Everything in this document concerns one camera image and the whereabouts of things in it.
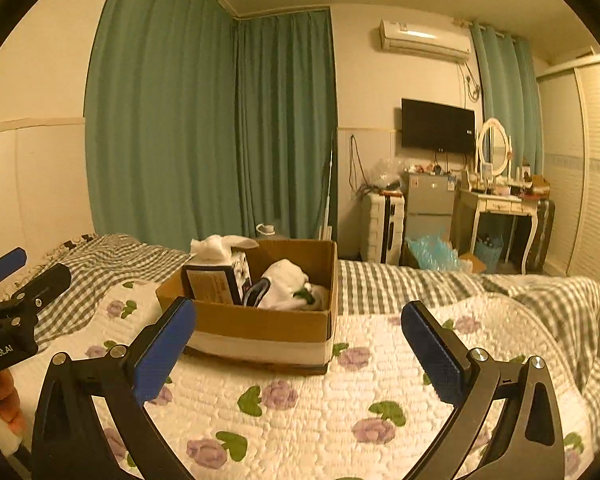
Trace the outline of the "white and green plush toy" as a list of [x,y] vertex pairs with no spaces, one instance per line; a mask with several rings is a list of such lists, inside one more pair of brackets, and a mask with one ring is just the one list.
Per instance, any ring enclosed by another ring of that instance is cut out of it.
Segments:
[[271,264],[242,298],[244,307],[270,311],[327,311],[329,289],[312,284],[288,259]]

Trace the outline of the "grey checked bed sheet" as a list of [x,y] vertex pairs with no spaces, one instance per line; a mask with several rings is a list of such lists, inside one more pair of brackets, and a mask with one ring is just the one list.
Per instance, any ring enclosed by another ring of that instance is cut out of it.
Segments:
[[[71,286],[38,317],[38,345],[45,347],[83,328],[110,287],[133,280],[161,282],[187,259],[186,252],[141,243],[126,234],[87,234],[59,245],[35,270],[62,263],[71,271]],[[341,315],[393,314],[409,299],[422,300],[430,308],[445,307],[484,292],[520,302],[558,343],[583,394],[594,444],[600,448],[600,284],[596,281],[580,276],[423,271],[351,260],[339,261],[338,278]]]

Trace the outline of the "tissue box in carton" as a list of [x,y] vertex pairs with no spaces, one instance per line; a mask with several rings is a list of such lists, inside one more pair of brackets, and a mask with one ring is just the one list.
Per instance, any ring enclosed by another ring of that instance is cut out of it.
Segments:
[[191,240],[190,259],[181,272],[186,295],[212,304],[242,304],[251,286],[246,251],[258,247],[253,238],[238,235]]

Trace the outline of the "dark striped suitcase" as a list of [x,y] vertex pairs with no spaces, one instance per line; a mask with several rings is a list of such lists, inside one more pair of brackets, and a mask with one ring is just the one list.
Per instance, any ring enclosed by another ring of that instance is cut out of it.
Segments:
[[538,209],[536,210],[538,225],[536,226],[526,264],[528,272],[541,273],[543,271],[548,246],[550,246],[550,237],[553,232],[555,209],[555,203],[549,198],[539,200]]

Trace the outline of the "cardboard box on floor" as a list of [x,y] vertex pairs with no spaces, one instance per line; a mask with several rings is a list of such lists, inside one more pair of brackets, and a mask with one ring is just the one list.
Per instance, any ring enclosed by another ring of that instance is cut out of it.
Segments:
[[450,242],[436,236],[407,240],[403,244],[399,264],[416,270],[469,274],[486,272],[486,265],[475,255],[470,252],[460,255]]

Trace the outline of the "blue waste basket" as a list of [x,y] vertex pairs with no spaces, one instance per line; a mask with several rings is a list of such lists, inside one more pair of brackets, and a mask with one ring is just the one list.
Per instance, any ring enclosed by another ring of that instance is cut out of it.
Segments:
[[485,236],[476,241],[474,255],[486,266],[486,273],[494,274],[501,258],[504,242],[500,236]]

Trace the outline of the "large teal curtain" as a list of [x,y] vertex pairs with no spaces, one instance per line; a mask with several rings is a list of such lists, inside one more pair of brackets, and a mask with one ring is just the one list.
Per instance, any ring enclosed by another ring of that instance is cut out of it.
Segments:
[[258,223],[317,237],[338,126],[332,14],[106,0],[84,115],[100,234],[183,250]]

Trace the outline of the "blue plastic bags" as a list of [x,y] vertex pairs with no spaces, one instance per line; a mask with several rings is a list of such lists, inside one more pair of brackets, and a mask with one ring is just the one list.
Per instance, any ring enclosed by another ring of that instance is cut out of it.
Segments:
[[463,270],[457,250],[437,235],[425,235],[417,240],[409,238],[406,244],[419,269],[449,272]]

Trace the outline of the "small grey fridge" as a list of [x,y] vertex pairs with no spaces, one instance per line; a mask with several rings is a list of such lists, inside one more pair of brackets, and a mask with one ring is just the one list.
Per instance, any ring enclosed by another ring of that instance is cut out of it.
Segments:
[[450,239],[455,200],[455,178],[443,174],[406,175],[404,235],[409,240],[436,236]]

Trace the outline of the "white hard suitcase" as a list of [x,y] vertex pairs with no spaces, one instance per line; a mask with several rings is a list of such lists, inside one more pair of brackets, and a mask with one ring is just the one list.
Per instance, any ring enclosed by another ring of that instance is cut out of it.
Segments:
[[403,245],[405,200],[401,192],[368,193],[361,202],[363,261],[397,266]]

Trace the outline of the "white oval vanity mirror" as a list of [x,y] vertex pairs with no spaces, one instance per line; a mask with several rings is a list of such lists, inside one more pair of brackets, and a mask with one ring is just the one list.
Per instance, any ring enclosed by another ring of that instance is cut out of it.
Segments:
[[483,179],[491,180],[510,175],[513,159],[512,141],[496,118],[489,118],[483,123],[476,148],[478,170]]

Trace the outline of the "clear plastic bag on suitcase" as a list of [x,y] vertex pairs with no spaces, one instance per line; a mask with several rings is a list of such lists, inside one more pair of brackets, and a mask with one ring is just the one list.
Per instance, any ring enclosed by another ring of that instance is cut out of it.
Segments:
[[402,158],[382,158],[370,170],[368,182],[381,191],[398,190],[403,181],[405,160]]

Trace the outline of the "white louvred wardrobe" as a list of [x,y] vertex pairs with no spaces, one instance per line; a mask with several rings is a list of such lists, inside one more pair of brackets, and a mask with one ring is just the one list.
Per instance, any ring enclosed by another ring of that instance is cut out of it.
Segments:
[[600,282],[600,55],[538,77],[555,220],[546,264]]

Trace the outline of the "white air conditioner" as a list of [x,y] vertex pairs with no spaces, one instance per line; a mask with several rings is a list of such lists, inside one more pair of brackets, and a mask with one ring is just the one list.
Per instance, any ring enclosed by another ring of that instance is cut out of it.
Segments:
[[434,28],[382,20],[379,37],[385,51],[440,58],[443,61],[465,63],[471,51],[470,38],[454,27]]

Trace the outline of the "black wall television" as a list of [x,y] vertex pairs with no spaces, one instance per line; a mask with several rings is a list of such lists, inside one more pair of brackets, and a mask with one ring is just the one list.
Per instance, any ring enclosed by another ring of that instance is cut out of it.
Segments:
[[403,99],[401,104],[404,148],[437,153],[475,153],[475,112],[468,108]]

